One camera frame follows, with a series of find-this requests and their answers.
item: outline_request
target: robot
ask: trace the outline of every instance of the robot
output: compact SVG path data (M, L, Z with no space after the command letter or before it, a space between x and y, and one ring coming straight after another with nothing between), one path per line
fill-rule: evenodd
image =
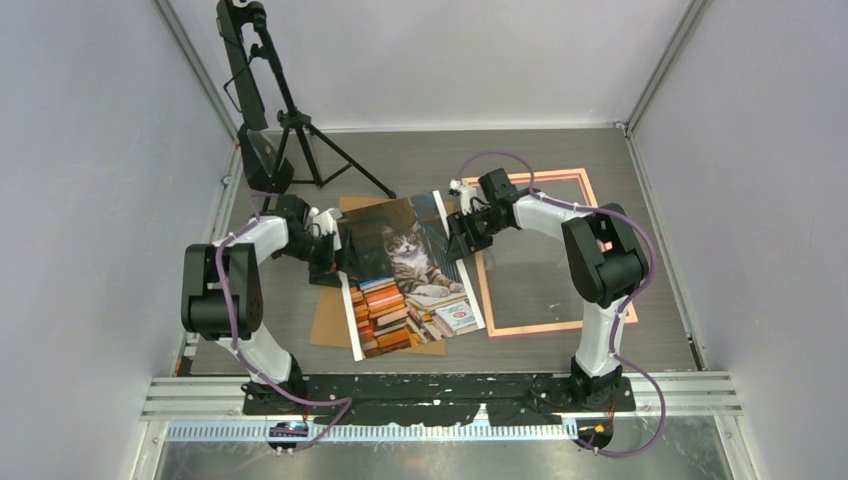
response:
M507 228L537 230L562 241L571 278L584 300L583 330L568 380L571 402L585 404L617 388L622 365L611 353L621 343L617 310L649 271L633 230L614 216L550 205L538 193L519 190L503 169L483 175L479 185L485 202L475 206L475 188L456 180L450 184L461 209L447 219L448 259L459 260L490 247L494 236ZM617 204L603 209L624 214ZM246 360L253 367L252 383L261 386L270 380L302 395L306 385L296 359L262 325L258 267L269 257L287 255L308 262L313 284L340 285L335 283L338 271L358 278L355 249L343 222L340 228L341 218L337 209L319 212L294 195L280 195L274 209L251 219L248 231L231 243L188 247L181 312L185 329ZM233 315L227 310L217 263L228 278ZM237 341L233 331L238 332Z

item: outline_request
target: cat poster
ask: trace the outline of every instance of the cat poster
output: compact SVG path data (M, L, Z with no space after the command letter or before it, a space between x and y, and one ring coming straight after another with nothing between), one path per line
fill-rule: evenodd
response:
M446 216L438 191L345 213L361 277L339 273L354 360L485 328L465 265L445 260Z

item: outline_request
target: gray wall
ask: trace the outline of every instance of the gray wall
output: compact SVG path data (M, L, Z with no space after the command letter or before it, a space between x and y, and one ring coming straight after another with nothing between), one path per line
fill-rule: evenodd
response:
M639 151L766 478L845 478L848 3L713 2Z
M230 139L149 0L0 20L0 468L114 479Z
M173 3L222 85L217 1ZM627 118L688 0L263 3L295 100L319 128L467 130ZM277 125L273 75L263 60L252 68Z

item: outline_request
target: kitten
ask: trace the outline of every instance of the kitten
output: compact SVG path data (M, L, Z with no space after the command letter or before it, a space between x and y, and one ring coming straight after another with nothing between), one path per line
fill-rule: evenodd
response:
M388 226L381 230L383 247L392 262L401 293L447 297L451 292L464 292L461 283L448 278L427 256L420 231L418 222L404 232L396 232Z

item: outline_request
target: tripod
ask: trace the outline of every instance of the tripod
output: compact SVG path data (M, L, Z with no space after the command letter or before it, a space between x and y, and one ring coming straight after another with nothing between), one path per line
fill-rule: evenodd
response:
M259 2L251 2L247 6L244 7L248 12L248 15L251 18L251 22L253 23L253 29L259 35L259 39L262 41L262 46L253 45L250 48L250 54L253 57L264 58L268 61L268 64L271 67L271 71L274 73L274 77L277 80L277 85L280 88L280 93L283 95L283 102L286 105L286 111L280 110L277 112L277 121L280 122L280 126L283 127L283 138L280 140L280 145L277 149L277 157L274 160L274 168L271 171L271 178L274 177L274 174L280 169L280 166L283 163L284 152L286 151L286 143L289 139L289 134L294 131L297 135L297 140L300 143L300 148L303 149L303 156L306 158L306 164L309 166L309 171L312 174L311 180L292 180L292 183L300 183L300 184L313 184L318 188L323 187L324 185L333 181L336 177L346 172L351 167L359 170L363 175L365 175L368 180L371 180L374 185L380 188L389 198L397 198L395 192L389 190L389 188L377 179L374 175L371 174L368 170L365 169L362 165L359 164L356 160L353 159L350 155L347 154L341 147L335 144L332 140L330 140L327 135L324 134L321 130L319 130L315 125L312 124L312 118L309 115L301 112L297 109L297 106L294 104L294 99L292 98L291 91L289 90L288 82L286 82L286 77L283 74L283 65L280 63L280 57L277 55L277 51L274 49L274 42L271 40L271 35L268 33L268 26L266 23L266 15L265 8ZM330 175L327 178L321 178L321 172L318 171L318 165L315 163L315 156L312 153L312 148L309 145L309 142L306 138L306 132L304 130L308 130L309 133L315 135L320 138L328 147L332 148L333 151L338 153L342 158L347 161L347 165L338 169L335 173ZM263 209L267 210L270 205L271 199L265 199L265 205Z

